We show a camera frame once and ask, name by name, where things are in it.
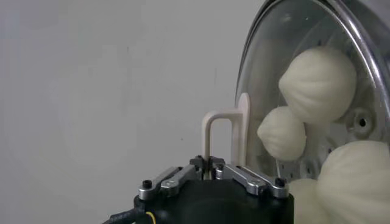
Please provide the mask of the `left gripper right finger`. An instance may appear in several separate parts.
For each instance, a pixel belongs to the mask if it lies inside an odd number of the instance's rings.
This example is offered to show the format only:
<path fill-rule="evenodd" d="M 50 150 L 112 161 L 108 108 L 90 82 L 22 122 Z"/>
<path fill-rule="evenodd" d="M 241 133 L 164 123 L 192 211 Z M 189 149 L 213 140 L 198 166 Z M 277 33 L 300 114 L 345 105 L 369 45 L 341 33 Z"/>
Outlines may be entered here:
<path fill-rule="evenodd" d="M 233 180 L 242 185 L 246 192 L 257 197 L 271 194 L 274 198 L 288 198 L 288 184 L 285 179 L 256 173 L 247 166 L 226 164 L 222 158 L 211 156 L 208 168 L 212 180 Z"/>

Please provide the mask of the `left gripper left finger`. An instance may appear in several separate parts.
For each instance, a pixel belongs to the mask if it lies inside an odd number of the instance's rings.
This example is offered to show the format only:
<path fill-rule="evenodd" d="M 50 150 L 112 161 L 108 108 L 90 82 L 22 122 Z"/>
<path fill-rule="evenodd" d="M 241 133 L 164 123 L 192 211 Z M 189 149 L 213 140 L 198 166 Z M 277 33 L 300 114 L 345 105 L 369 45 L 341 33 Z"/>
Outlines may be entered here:
<path fill-rule="evenodd" d="M 173 197 L 189 180 L 203 180 L 207 162 L 200 155 L 190 159 L 185 167 L 170 167 L 153 180 L 144 180 L 139 187 L 140 200 L 153 200 L 160 192 Z"/>

